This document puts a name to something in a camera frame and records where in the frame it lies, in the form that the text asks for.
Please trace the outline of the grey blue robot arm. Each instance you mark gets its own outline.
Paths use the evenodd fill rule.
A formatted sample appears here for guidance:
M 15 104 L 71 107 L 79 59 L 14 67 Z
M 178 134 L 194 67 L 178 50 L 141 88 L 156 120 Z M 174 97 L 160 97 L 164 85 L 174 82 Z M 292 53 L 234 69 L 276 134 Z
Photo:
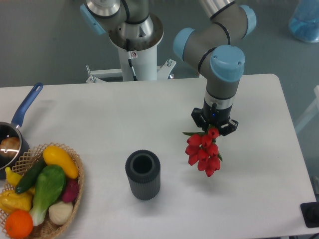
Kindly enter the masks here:
M 203 0 L 201 5 L 210 26 L 202 32 L 182 29 L 173 51 L 207 80 L 203 107 L 191 114 L 194 122 L 203 131 L 216 127 L 226 136 L 238 126 L 230 112 L 245 65 L 234 42 L 254 30 L 256 15 L 233 0 Z M 87 0 L 80 12 L 93 31 L 107 33 L 117 47 L 124 81 L 159 79 L 156 57 L 163 25 L 147 0 Z

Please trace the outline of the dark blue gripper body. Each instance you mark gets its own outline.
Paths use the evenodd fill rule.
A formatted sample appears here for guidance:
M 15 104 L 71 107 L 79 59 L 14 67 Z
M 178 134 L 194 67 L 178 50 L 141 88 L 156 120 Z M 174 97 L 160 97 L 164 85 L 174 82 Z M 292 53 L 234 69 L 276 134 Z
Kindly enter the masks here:
M 229 125 L 231 109 L 232 106 L 226 109 L 218 109 L 215 103 L 209 105 L 204 101 L 201 113 L 203 119 L 201 127 L 208 127 L 209 125 L 226 127 L 226 125 Z

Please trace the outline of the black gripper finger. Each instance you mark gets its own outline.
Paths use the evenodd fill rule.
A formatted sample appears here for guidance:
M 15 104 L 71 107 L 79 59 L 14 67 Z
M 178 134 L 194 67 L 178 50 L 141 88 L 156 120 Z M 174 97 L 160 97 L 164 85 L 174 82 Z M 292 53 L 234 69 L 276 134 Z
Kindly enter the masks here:
M 220 133 L 220 135 L 222 136 L 227 136 L 231 133 L 233 133 L 234 131 L 236 131 L 238 127 L 238 121 L 236 120 L 233 120 L 233 119 L 228 119 L 224 122 L 221 122 L 217 129 Z
M 208 121 L 205 118 L 202 109 L 194 108 L 191 112 L 191 117 L 198 128 L 201 128 L 203 131 L 208 130 Z

